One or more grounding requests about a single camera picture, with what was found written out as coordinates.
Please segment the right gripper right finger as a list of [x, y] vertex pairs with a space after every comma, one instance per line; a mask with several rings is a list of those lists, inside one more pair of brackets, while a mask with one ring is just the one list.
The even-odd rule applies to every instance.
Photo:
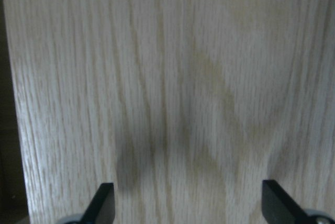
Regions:
[[276, 180], [262, 181], [262, 215], [269, 224], [309, 223], [306, 212]]

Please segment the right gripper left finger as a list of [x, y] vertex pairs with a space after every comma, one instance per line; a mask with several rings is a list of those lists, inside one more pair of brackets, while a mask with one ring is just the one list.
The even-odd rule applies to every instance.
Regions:
[[110, 224], [115, 220], [115, 192], [113, 183], [102, 183], [79, 223]]

